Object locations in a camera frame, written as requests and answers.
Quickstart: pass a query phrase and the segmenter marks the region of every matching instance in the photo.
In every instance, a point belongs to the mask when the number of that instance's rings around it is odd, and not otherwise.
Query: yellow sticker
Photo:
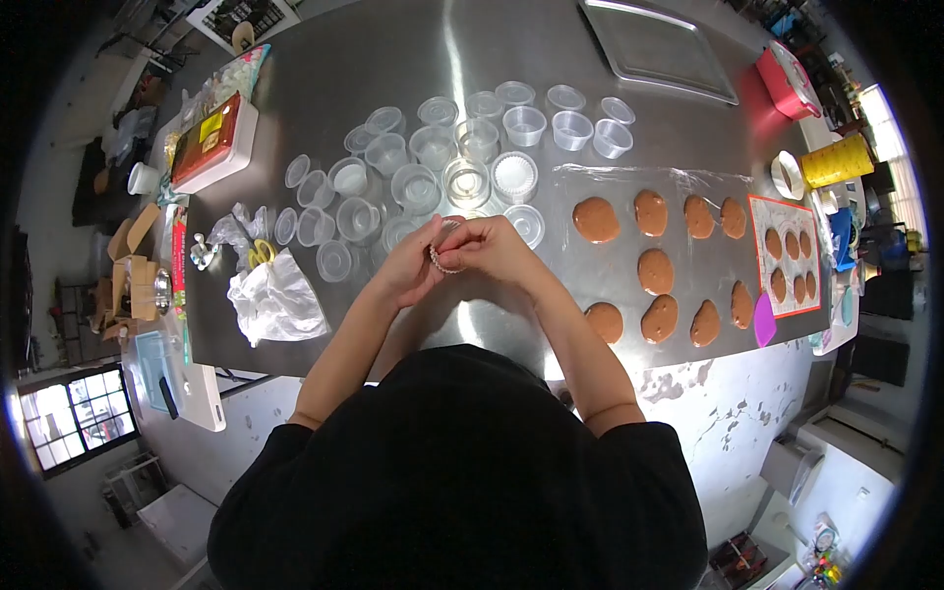
[[[223,126],[223,113],[218,112],[203,123],[200,124],[200,142],[203,143],[207,136],[213,131]]]

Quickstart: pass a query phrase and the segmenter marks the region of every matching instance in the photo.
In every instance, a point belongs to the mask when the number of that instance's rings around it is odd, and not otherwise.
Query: white plastic bag
[[[227,298],[252,347],[259,340],[294,342],[331,331],[318,297],[288,248],[271,263],[229,280]]]

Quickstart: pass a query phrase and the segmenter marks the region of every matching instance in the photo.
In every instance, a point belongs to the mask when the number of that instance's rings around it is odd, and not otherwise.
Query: clear plastic container
[[[442,170],[456,157],[452,131],[444,126],[420,127],[410,138],[410,151],[419,163],[430,170]]]
[[[295,236],[298,243],[306,248],[324,244],[334,237],[334,218],[320,207],[308,207],[298,215],[298,228]]]
[[[475,93],[465,99],[465,114],[469,119],[488,119],[492,125],[501,125],[505,114],[505,103],[491,91]]]
[[[295,200],[303,208],[320,207],[325,209],[334,200],[334,189],[328,182],[328,175],[321,170],[312,170],[298,184]]]
[[[443,169],[443,188],[459,209],[476,209],[492,195],[488,168],[478,160],[456,158]]]
[[[578,112],[562,110],[550,120],[554,142],[567,151],[576,152],[593,137],[593,123]]]
[[[495,96],[509,107],[523,107],[534,104],[534,88],[524,82],[509,80],[498,84]]]
[[[521,147],[537,145],[541,134],[548,128],[544,113],[534,107],[512,107],[501,118],[508,132],[508,140]]]
[[[396,245],[400,243],[400,240],[418,229],[419,225],[409,217],[400,215],[392,218],[383,226],[383,231],[380,233],[380,243],[383,245],[383,250],[390,254]]]
[[[603,112],[606,113],[607,117],[625,126],[632,125],[636,122],[636,113],[630,109],[629,105],[615,96],[607,96],[599,101],[599,106],[603,109]]]
[[[349,198],[367,190],[367,164],[360,158],[341,158],[328,170],[331,188]]]
[[[587,104],[581,91],[566,84],[558,84],[548,89],[549,110],[576,110],[581,111]]]
[[[354,259],[347,246],[337,240],[328,240],[318,248],[315,259],[318,274],[325,282],[341,282],[352,275]]]
[[[490,170],[495,194],[511,205],[527,203],[537,194],[537,164],[523,152],[504,152]]]
[[[358,125],[347,132],[345,136],[345,149],[351,156],[362,157],[364,150],[367,149],[367,145],[375,137],[376,136],[368,133],[363,125]]]
[[[378,136],[383,133],[399,133],[403,135],[407,130],[407,120],[397,107],[380,107],[370,113],[363,124],[367,133]]]
[[[390,182],[390,192],[409,215],[432,213],[443,200],[436,175],[422,164],[407,164],[397,170]]]
[[[372,244],[379,237],[380,209],[358,196],[342,203],[337,217],[338,232],[353,244]]]
[[[498,128],[487,119],[466,119],[456,125],[459,153],[486,164],[498,155]]]
[[[293,189],[301,184],[302,179],[308,174],[312,161],[305,154],[300,154],[292,160],[285,169],[285,188]]]
[[[618,121],[600,119],[595,131],[593,146],[603,158],[619,158],[632,149],[632,134]]]
[[[544,240],[544,216],[531,205],[512,205],[504,214],[530,249]]]
[[[456,122],[459,107],[456,106],[454,100],[449,100],[445,96],[433,96],[423,101],[416,110],[416,116],[423,125],[449,127]]]
[[[396,133],[383,133],[375,137],[363,152],[363,158],[386,178],[410,162],[406,140]]]
[[[291,207],[286,207],[278,214],[276,220],[276,229],[273,233],[276,236],[276,244],[287,245],[295,236],[295,229],[298,227],[298,213]]]

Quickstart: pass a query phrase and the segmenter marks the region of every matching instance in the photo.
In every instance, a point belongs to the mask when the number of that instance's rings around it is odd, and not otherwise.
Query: plastic lid
[[[403,121],[403,113],[397,107],[380,107],[367,117],[363,124],[364,130],[371,135],[380,135],[381,133],[394,133],[396,128]]]
[[[495,88],[495,95],[498,100],[513,107],[534,103],[534,88],[524,82],[515,82],[514,80],[502,82]]]
[[[286,207],[278,214],[276,220],[276,243],[286,245],[295,236],[295,228],[298,227],[298,213],[291,207]]]
[[[387,222],[387,225],[383,227],[383,232],[380,234],[383,249],[387,251],[387,254],[390,254],[394,247],[400,243],[400,240],[418,229],[419,226],[409,217],[403,217],[402,215],[394,217]]]
[[[374,139],[374,136],[367,132],[363,125],[358,125],[347,132],[345,136],[345,149],[351,156],[357,156],[367,149],[367,144]]]
[[[312,161],[305,154],[301,154],[292,160],[289,167],[285,169],[285,188],[293,189],[301,184],[302,178],[308,174],[311,165]]]
[[[603,112],[614,121],[623,125],[632,125],[636,122],[636,113],[615,96],[607,96],[599,101],[599,105],[603,108]]]
[[[531,205],[512,205],[505,211],[518,235],[530,249],[534,249],[544,239],[544,217]]]
[[[433,96],[419,106],[416,115],[426,125],[448,127],[456,122],[459,107],[445,96]]]
[[[318,248],[316,263],[321,278],[327,282],[338,282],[347,278],[353,260],[347,246],[337,240],[328,240]]]
[[[495,119],[505,111],[505,103],[495,93],[482,91],[465,99],[465,113],[470,119]]]
[[[561,110],[583,110],[587,104],[587,99],[579,90],[566,84],[551,86],[548,101]]]

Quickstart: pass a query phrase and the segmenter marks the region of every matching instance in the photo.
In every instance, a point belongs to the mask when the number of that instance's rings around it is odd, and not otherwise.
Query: baking mat
[[[813,211],[800,205],[777,201],[756,194],[748,195],[748,205],[750,206],[750,219],[753,223],[754,245],[757,252],[757,275],[761,289],[770,293],[773,316],[781,318],[818,310],[820,307],[819,240],[817,240],[816,224],[813,221]],[[765,236],[769,228],[776,229],[780,235],[783,255],[778,261],[770,255],[765,244]],[[798,239],[801,231],[805,231],[809,235],[813,247],[809,258],[804,257],[802,252],[795,261],[787,255],[784,240],[788,231],[792,231]],[[777,302],[777,298],[773,296],[770,287],[770,275],[778,266],[784,272],[784,278],[786,279],[786,296],[781,303]],[[817,278],[816,293],[812,297],[807,294],[803,302],[798,304],[796,297],[794,297],[793,279],[796,276],[806,277],[806,274],[810,272]]]

